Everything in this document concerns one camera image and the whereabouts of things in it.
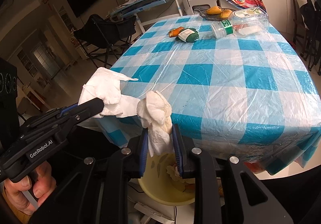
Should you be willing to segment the person's left hand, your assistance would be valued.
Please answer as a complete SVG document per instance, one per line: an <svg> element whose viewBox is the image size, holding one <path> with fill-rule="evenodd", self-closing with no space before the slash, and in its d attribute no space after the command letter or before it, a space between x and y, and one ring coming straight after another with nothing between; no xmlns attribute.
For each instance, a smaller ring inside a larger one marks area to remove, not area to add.
<svg viewBox="0 0 321 224"><path fill-rule="evenodd" d="M29 176L25 176L17 183L6 179L4 181L4 192L11 204L20 212L32 215L37 209L22 193L33 189L34 196L38 199L38 206L41 206L48 196L56 188L56 180L52 177L52 167L48 162L43 162L35 169L36 180L34 185Z"/></svg>

